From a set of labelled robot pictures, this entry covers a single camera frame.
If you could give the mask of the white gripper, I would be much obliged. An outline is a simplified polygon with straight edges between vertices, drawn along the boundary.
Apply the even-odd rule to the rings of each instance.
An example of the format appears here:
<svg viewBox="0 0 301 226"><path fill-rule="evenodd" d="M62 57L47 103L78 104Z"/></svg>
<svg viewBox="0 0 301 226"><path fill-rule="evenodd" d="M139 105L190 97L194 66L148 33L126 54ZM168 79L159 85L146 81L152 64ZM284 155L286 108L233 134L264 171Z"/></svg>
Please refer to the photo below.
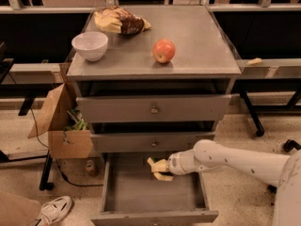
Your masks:
<svg viewBox="0 0 301 226"><path fill-rule="evenodd" d="M148 158L147 162L150 165L151 171L154 177L158 181L170 182L173 176L164 175L159 172L171 172L175 175L184 175L196 171L195 156L192 150L185 152L173 153L168 161L161 159L159 161L154 161L151 157Z"/></svg>

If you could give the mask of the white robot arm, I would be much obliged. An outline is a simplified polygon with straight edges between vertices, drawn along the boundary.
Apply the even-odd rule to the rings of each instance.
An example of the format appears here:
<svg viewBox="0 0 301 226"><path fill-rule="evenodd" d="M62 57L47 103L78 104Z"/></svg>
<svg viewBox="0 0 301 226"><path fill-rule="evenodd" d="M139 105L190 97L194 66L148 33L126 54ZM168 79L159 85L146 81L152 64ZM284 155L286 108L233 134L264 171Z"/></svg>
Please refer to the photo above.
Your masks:
<svg viewBox="0 0 301 226"><path fill-rule="evenodd" d="M159 181L175 175L209 172L227 166L248 174L277 189L272 226L301 226L301 152L292 155L255 152L225 147L202 139L187 151L167 159L148 159Z"/></svg>

